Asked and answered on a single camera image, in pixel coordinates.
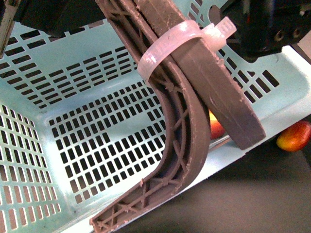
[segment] dark tabletop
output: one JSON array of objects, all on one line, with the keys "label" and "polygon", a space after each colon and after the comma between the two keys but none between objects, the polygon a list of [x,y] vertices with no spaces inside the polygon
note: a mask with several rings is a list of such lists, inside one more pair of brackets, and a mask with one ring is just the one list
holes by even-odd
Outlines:
[{"label": "dark tabletop", "polygon": [[273,139],[117,232],[311,233],[310,166]]}]

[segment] zip tie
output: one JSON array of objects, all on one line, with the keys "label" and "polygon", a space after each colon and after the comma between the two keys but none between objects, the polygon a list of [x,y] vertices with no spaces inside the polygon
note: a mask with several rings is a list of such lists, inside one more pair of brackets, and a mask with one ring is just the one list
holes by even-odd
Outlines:
[{"label": "zip tie", "polygon": [[173,51],[194,38],[204,39],[210,50],[218,51],[236,31],[232,21],[225,17],[216,26],[211,23],[202,30],[194,20],[186,20],[169,29],[156,40],[141,57],[137,71],[149,85],[149,78],[155,68]]}]

